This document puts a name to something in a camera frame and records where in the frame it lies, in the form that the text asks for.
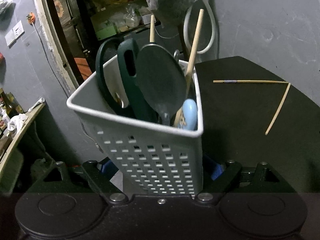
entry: white cable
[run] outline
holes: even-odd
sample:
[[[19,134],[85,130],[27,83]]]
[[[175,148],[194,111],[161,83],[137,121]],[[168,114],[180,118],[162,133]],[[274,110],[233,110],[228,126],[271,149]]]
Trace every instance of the white cable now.
[[[214,15],[212,12],[212,9],[209,5],[209,1],[208,0],[202,0],[204,3],[204,6],[206,7],[208,13],[209,13],[209,17],[210,17],[210,21],[211,21],[211,27],[212,27],[212,33],[211,33],[211,39],[209,41],[209,44],[207,45],[207,47],[205,47],[203,50],[201,51],[197,51],[197,54],[204,54],[206,53],[213,45],[214,42],[214,37],[215,37],[215,30],[216,30],[216,22],[214,19]],[[184,20],[184,25],[183,25],[183,37],[184,37],[184,42],[187,46],[187,48],[189,50],[191,50],[191,45],[189,42],[189,36],[188,36],[188,26],[189,26],[189,19],[190,19],[190,14],[191,14],[191,10],[192,10],[192,6],[187,10],[187,14]]]

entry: sunflower decoration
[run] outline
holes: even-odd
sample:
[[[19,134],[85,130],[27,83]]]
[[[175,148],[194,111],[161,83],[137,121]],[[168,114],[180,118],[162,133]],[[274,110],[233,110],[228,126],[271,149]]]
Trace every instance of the sunflower decoration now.
[[[62,16],[63,16],[63,6],[62,6],[61,2],[59,0],[54,0],[54,5],[56,7],[57,14],[58,14],[59,18],[62,18]]]

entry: electrical cord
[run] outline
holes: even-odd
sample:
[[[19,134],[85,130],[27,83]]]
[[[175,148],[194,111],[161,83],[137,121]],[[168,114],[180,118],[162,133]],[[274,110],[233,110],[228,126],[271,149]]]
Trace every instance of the electrical cord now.
[[[66,95],[66,97],[69,98],[69,97],[71,96],[70,91],[68,91],[68,90],[65,88],[65,86],[64,86],[63,84],[61,84],[59,78],[57,77],[56,73],[54,72],[54,70],[53,70],[53,68],[52,68],[52,66],[51,66],[51,64],[50,64],[50,61],[49,61],[49,59],[48,59],[47,52],[45,51],[44,44],[43,44],[43,42],[42,42],[42,39],[41,39],[41,37],[40,37],[40,34],[39,34],[36,26],[34,25],[34,23],[32,23],[32,25],[33,25],[33,27],[35,28],[35,30],[36,30],[36,32],[37,32],[37,34],[38,34],[38,37],[39,37],[39,39],[40,39],[40,43],[41,43],[41,45],[42,45],[42,49],[43,49],[43,51],[44,51],[45,57],[46,57],[46,59],[47,59],[47,62],[48,62],[48,64],[49,64],[49,66],[50,66],[50,69],[51,69],[52,73],[54,74],[55,78],[56,78],[57,81],[59,82],[59,85],[61,86],[64,94]],[[79,122],[80,122],[81,128],[82,128],[82,131],[84,132],[84,134],[85,134],[89,139],[91,139],[92,141],[94,141],[94,143],[96,144],[97,147],[99,147],[99,145],[97,144],[97,142],[96,142],[93,138],[91,138],[91,137],[89,136],[89,134],[88,134],[87,131],[85,130],[84,125],[83,125],[83,123],[81,122],[81,120],[80,120],[79,117],[78,117],[78,119],[79,119]]]
[[[206,7],[208,13],[209,13],[209,17],[210,17],[210,21],[211,21],[211,27],[212,27],[212,33],[211,33],[211,38],[209,41],[209,44],[207,45],[207,47],[205,47],[203,50],[201,51],[197,51],[197,54],[204,54],[206,53],[213,45],[214,42],[214,38],[215,38],[215,30],[216,30],[216,22],[214,19],[214,15],[212,12],[212,9],[209,5],[209,1],[208,0],[202,0],[204,3],[204,6]],[[191,45],[189,42],[189,36],[188,36],[188,27],[189,27],[189,20],[190,20],[190,15],[191,15],[191,10],[192,10],[192,6],[190,6],[190,8],[187,10],[186,16],[185,16],[185,20],[184,20],[184,25],[183,25],[183,37],[184,37],[184,42],[187,46],[187,48],[189,50],[191,50]]]
[[[174,37],[177,37],[179,35],[179,33],[177,33],[176,35],[174,35],[173,37],[163,37],[159,34],[159,32],[157,31],[157,28],[155,27],[155,30],[156,30],[156,33],[158,34],[158,36],[160,38],[163,38],[163,39],[173,39]]]

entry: red object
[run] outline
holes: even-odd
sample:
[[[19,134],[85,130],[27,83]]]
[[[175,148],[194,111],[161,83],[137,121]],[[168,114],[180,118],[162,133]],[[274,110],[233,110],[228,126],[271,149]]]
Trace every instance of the red object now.
[[[0,63],[4,60],[3,54],[0,52]]]

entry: bamboo chopstick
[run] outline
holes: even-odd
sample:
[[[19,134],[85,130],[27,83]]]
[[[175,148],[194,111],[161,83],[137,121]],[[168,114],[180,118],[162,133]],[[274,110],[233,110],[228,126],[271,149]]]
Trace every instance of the bamboo chopstick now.
[[[150,42],[155,42],[155,16],[151,14]]]
[[[285,92],[284,92],[284,95],[283,95],[283,97],[282,97],[282,99],[281,99],[281,102],[280,102],[280,104],[279,104],[279,106],[278,106],[278,109],[277,109],[275,115],[273,116],[272,121],[271,121],[271,123],[269,124],[268,129],[266,130],[265,135],[267,135],[267,134],[269,133],[269,131],[270,131],[271,127],[273,126],[276,118],[278,117],[278,114],[279,114],[279,112],[280,112],[280,110],[281,110],[281,108],[282,108],[282,105],[283,105],[283,103],[284,103],[284,101],[285,101],[285,98],[287,97],[287,94],[288,94],[288,91],[289,91],[290,86],[291,86],[291,83],[288,83],[287,89],[286,89]]]
[[[213,83],[272,83],[272,84],[288,84],[287,81],[276,80],[213,80]]]
[[[198,48],[199,37],[200,37],[200,32],[201,32],[201,27],[202,27],[203,14],[204,14],[204,10],[200,9],[198,22],[197,22],[197,26],[196,26],[196,32],[195,32],[195,36],[193,38],[193,43],[192,43],[192,48],[191,48],[191,52],[190,52],[187,73],[186,73],[186,81],[187,81],[186,97],[188,96],[189,89],[190,89],[190,83],[192,80],[192,73],[193,73],[193,68],[194,68],[195,59],[196,59],[196,55],[197,55],[197,48]],[[176,118],[174,119],[174,127],[178,127],[179,121],[181,119],[181,112],[182,112],[182,108],[180,108],[176,113]]]

